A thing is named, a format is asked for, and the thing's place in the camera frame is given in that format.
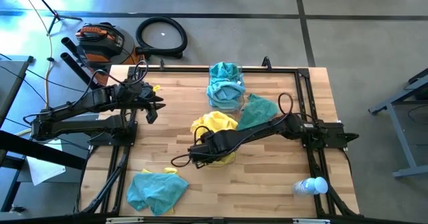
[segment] plastic bottle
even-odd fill
[[[293,185],[293,193],[296,195],[317,195],[327,193],[328,185],[322,177],[308,178],[298,181]]]

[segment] light blue towel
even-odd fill
[[[239,107],[239,99],[245,93],[243,74],[233,63],[220,62],[209,69],[207,95],[209,104],[220,109]]]
[[[137,211],[149,206],[153,215],[161,215],[174,206],[188,185],[174,174],[138,173],[128,188],[126,200]]]

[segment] blue cloth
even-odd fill
[[[249,102],[243,109],[236,130],[242,130],[269,121],[278,112],[275,103],[256,94],[250,94],[248,100]]]
[[[240,106],[239,99],[245,93],[243,74],[233,63],[220,62],[209,69],[207,95],[209,104],[220,109]]]
[[[138,173],[128,188],[126,200],[137,211],[149,206],[154,215],[161,215],[174,206],[188,185],[174,174]]]

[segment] butcher block table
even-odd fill
[[[128,68],[112,66],[110,74],[124,80]],[[164,98],[166,106],[158,110],[154,124],[147,124],[146,112],[138,111],[138,133],[135,145],[130,149],[121,216],[152,215],[149,208],[136,211],[126,202],[126,192],[133,176],[142,169],[162,173],[165,167],[172,167],[171,159],[186,154],[187,148],[193,144],[190,132],[193,121],[213,111],[206,95],[207,72],[167,70],[149,71],[144,79],[152,86],[160,85],[156,94]],[[309,71],[318,118],[326,122],[337,121],[327,69],[309,68]],[[293,74],[247,73],[243,79],[247,88],[246,101],[247,96],[254,93],[276,103],[279,94],[288,92],[294,99],[293,112],[300,112]],[[108,84],[115,82],[110,78]],[[302,88],[306,99],[304,85]],[[282,98],[282,108],[287,110],[289,106],[290,101]],[[100,118],[113,114],[118,114],[118,111],[103,112]],[[88,206],[104,185],[111,152],[111,146],[100,146],[90,157],[82,183],[81,209]],[[349,208],[359,213],[344,153],[326,149],[325,155],[332,186]],[[296,181],[310,177],[306,151],[299,140],[287,140],[280,135],[269,136],[239,147],[233,164],[205,166],[201,169],[189,164],[178,170],[179,176],[189,183],[189,187],[175,204],[174,213],[165,213],[165,216],[316,217],[313,197],[295,197],[292,194],[292,185]],[[109,210],[113,206],[115,194],[116,184],[112,187]],[[322,204],[327,211],[324,196]]]

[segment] concrete floor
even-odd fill
[[[37,8],[44,9],[37,0]],[[297,14],[296,0],[46,0],[57,10],[141,12],[141,13],[279,13]],[[427,15],[428,0],[303,0],[307,14],[342,15]],[[0,0],[0,9],[30,8],[26,0]],[[46,23],[50,18],[43,18]],[[141,18],[85,18],[84,22],[109,21],[134,34]],[[187,31],[189,45],[182,60],[166,59],[166,64],[214,64],[232,61],[245,66],[260,65],[268,55],[275,66],[308,66],[299,20],[295,19],[177,19]],[[47,68],[49,43],[37,17],[0,19],[0,52],[7,55],[34,55],[30,67],[43,74]],[[53,29],[53,56],[66,51],[60,45],[64,36],[74,38],[82,23],[65,20]],[[144,32],[149,43],[158,47],[177,43],[179,36],[168,26],[157,25]],[[353,180],[360,212],[367,217],[426,223],[428,175],[394,179],[392,172],[406,168],[405,157],[389,116],[370,116],[367,109],[399,91],[412,76],[427,67],[428,21],[321,21],[309,20],[308,29],[315,64],[327,67],[339,118],[350,132],[360,134],[349,147]],[[58,61],[50,79],[74,88],[83,83],[63,62]],[[27,75],[27,80],[43,93],[43,81]],[[50,101],[58,105],[75,100],[79,93],[49,86]],[[23,85],[8,117],[38,111],[43,102]],[[3,129],[22,129],[5,123]],[[72,211],[74,196],[64,195],[64,208],[40,209],[31,204],[28,193],[44,193],[46,203],[58,202],[61,189],[69,183],[50,183],[20,189],[20,201],[34,206],[29,216],[62,215]]]

